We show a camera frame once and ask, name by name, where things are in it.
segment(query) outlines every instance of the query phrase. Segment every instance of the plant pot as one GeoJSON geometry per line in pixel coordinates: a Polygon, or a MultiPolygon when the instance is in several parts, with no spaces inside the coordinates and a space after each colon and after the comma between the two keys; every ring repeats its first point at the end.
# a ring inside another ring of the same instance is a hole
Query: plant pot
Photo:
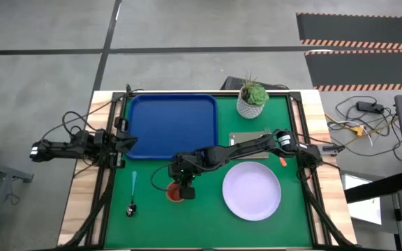
{"type": "Polygon", "coordinates": [[[238,113],[246,118],[246,119],[253,119],[260,115],[263,111],[263,105],[250,105],[246,101],[243,100],[241,97],[241,91],[243,90],[244,86],[240,89],[240,93],[238,94],[238,100],[237,100],[237,111],[238,113]]]}

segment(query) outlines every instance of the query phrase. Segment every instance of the red cup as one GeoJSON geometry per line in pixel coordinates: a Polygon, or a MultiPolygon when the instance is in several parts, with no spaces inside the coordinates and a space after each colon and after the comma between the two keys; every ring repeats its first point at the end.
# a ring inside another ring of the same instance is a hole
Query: red cup
{"type": "Polygon", "coordinates": [[[173,202],[181,202],[184,199],[182,199],[179,196],[179,189],[181,188],[181,186],[179,184],[176,184],[174,182],[171,182],[170,184],[168,184],[167,186],[167,198],[170,201],[173,202]]]}

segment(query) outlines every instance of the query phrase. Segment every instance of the spoon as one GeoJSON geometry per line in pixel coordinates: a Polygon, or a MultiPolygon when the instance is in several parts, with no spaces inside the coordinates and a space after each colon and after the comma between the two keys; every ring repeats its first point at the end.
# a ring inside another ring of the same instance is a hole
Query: spoon
{"type": "Polygon", "coordinates": [[[136,213],[137,206],[134,204],[134,187],[136,186],[136,176],[137,172],[131,173],[131,178],[133,179],[133,187],[131,188],[131,203],[126,208],[126,216],[132,217],[136,213]]]}

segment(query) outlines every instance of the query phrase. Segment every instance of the lavender plate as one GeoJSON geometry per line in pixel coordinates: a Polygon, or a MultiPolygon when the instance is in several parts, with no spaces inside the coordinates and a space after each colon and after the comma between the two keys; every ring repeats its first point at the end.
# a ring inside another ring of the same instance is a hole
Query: lavender plate
{"type": "Polygon", "coordinates": [[[264,220],[277,209],[281,188],[274,173],[257,162],[241,162],[223,181],[223,197],[229,209],[245,220],[264,220]]]}

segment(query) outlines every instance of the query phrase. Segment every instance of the blue tray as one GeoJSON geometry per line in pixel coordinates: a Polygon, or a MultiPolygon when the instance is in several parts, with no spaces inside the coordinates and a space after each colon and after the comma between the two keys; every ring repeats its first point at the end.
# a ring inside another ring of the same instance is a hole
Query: blue tray
{"type": "Polygon", "coordinates": [[[132,159],[172,158],[218,145],[216,100],[207,94],[142,94],[131,100],[128,132],[138,138],[132,159]]]}

